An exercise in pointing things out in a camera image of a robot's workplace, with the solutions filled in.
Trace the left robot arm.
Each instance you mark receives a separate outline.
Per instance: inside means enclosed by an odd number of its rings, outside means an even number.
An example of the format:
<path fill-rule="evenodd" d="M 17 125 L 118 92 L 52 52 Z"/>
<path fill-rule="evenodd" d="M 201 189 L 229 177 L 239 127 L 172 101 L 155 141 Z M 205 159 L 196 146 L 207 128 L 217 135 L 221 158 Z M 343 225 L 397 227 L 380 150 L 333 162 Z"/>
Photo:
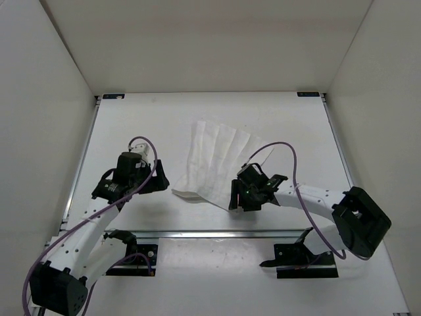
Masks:
<path fill-rule="evenodd" d="M 135 194 L 164 191 L 169 186 L 161 160 L 152 165 L 144 153 L 126 151 L 91 194 L 81 221 L 53 242 L 29 277 L 32 301 L 59 315 L 86 312 L 89 290 L 115 263 L 140 254 L 127 230 L 107 233 L 108 225 Z"/>

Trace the white pleated skirt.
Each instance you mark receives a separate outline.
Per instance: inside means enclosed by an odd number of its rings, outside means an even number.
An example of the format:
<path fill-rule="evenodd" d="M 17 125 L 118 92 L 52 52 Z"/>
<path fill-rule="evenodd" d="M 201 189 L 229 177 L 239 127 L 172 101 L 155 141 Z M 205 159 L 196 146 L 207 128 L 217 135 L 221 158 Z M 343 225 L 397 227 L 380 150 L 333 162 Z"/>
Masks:
<path fill-rule="evenodd" d="M 262 165 L 272 152 L 262 138 L 224 124 L 198 121 L 191 127 L 186 171 L 172 193 L 184 199 L 202 198 L 227 211 L 231 183 L 247 160 Z"/>

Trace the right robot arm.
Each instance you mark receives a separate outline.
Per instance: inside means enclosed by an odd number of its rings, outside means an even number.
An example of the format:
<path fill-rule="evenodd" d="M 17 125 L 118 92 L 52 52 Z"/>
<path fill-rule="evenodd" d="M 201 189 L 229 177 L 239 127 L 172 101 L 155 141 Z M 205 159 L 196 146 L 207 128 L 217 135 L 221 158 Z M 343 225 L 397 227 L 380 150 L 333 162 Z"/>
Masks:
<path fill-rule="evenodd" d="M 313 215 L 331 222 L 324 228 L 306 229 L 296 242 L 295 257 L 306 264 L 322 253 L 345 250 L 370 259 L 391 228 L 389 217 L 362 188 L 321 189 L 283 175 L 267 177 L 256 163 L 244 165 L 232 180 L 229 209 L 260 211 L 266 203 L 300 209 L 311 224 L 315 224 Z"/>

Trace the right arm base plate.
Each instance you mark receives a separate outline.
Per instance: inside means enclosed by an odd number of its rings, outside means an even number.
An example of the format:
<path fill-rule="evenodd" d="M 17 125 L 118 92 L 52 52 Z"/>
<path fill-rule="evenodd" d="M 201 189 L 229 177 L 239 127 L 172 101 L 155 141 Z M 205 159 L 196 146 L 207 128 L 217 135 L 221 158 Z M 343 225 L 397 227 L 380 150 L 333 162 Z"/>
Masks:
<path fill-rule="evenodd" d="M 274 258 L 259 266 L 275 268 L 277 279 L 339 277 L 332 253 L 314 255 L 302 244 L 274 244 Z"/>

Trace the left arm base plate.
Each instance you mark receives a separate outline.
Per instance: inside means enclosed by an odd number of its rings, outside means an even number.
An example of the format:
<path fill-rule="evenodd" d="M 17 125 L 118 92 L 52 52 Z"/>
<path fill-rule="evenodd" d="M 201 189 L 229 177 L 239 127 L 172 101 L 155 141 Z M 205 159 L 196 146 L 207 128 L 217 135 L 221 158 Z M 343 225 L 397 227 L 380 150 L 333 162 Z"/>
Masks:
<path fill-rule="evenodd" d="M 107 276 L 154 277 L 156 275 L 159 245 L 157 240 L 138 242 L 135 250 L 128 250 L 122 263 L 110 268 Z"/>

